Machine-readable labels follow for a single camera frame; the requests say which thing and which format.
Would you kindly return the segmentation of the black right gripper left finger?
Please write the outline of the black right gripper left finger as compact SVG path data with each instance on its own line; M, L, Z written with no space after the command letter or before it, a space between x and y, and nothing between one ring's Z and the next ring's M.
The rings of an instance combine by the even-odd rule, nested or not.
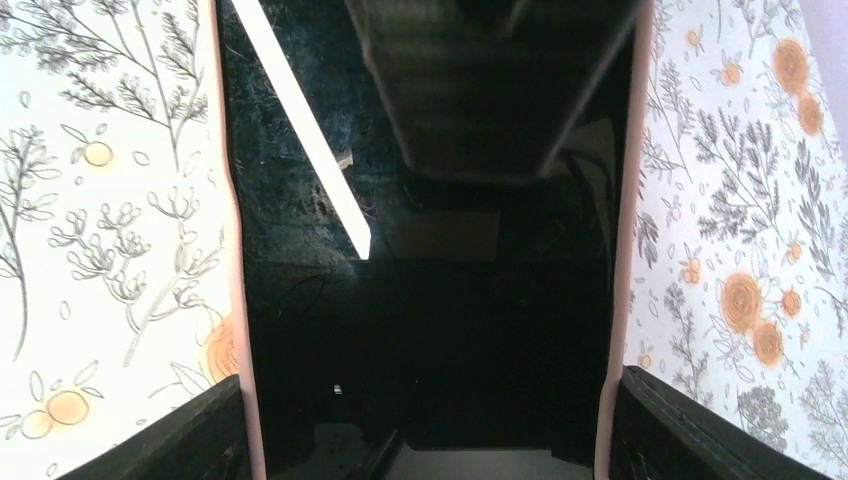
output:
M252 477L239 378L231 375L65 480L244 480Z

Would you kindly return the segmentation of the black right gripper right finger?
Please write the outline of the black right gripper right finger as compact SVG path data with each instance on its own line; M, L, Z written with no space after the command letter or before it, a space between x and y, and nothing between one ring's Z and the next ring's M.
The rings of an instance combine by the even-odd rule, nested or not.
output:
M610 479L823 479L637 366L612 420Z

